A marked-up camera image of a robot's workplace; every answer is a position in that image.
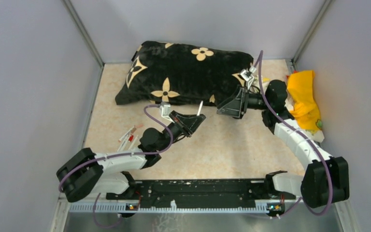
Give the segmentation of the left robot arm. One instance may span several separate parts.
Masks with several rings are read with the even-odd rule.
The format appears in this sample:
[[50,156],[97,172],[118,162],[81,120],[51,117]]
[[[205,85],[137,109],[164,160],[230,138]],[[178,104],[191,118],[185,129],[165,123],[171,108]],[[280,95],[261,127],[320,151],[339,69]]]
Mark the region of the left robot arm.
[[163,130],[149,127],[144,130],[136,147],[114,153],[95,153],[86,147],[78,151],[56,172],[58,189],[70,203],[90,194],[113,193],[124,200],[134,197],[136,182],[130,170],[154,166],[180,137],[191,137],[206,119],[204,114],[169,113],[171,123]]

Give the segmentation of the white pen red band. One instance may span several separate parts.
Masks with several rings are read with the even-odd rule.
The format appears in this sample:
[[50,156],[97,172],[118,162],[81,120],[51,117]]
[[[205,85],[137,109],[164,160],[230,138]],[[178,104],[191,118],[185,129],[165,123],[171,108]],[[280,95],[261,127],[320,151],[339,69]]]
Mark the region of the white pen red band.
[[120,139],[118,140],[119,142],[123,142],[124,139],[127,137],[127,136],[131,136],[134,132],[136,131],[136,127],[133,126],[131,127],[125,134],[123,134]]

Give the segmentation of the white pen brown cap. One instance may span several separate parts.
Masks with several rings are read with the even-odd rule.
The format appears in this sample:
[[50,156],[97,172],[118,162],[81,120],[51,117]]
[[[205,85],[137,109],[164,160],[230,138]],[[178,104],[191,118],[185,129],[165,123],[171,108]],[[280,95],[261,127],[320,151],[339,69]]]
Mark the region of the white pen brown cap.
[[119,142],[119,147],[118,147],[118,149],[117,149],[118,152],[120,152],[120,151],[124,151],[124,150],[125,150],[125,147],[127,146],[127,144],[130,143],[130,140],[132,139],[133,134],[132,134],[131,136],[127,136],[127,137],[124,139],[123,142]]

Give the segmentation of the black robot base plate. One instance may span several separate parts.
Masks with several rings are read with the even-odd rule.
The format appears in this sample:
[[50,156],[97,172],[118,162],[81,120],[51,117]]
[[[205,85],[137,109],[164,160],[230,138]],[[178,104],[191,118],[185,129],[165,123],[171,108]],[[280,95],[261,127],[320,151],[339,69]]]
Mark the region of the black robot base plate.
[[141,208],[254,208],[259,200],[293,200],[290,193],[271,192],[264,179],[137,180],[126,192],[107,193],[107,200],[134,200]]

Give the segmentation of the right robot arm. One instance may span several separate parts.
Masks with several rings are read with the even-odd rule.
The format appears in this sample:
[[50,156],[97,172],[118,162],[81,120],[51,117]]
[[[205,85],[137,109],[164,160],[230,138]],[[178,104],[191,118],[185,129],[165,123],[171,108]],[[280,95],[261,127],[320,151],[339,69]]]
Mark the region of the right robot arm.
[[247,109],[261,110],[264,125],[300,161],[303,176],[277,171],[266,175],[264,193],[277,199],[283,192],[301,197],[311,208],[349,199],[349,166],[343,157],[335,157],[323,150],[302,130],[285,106],[286,84],[272,80],[264,93],[251,93],[238,87],[217,106],[217,113],[241,119]]

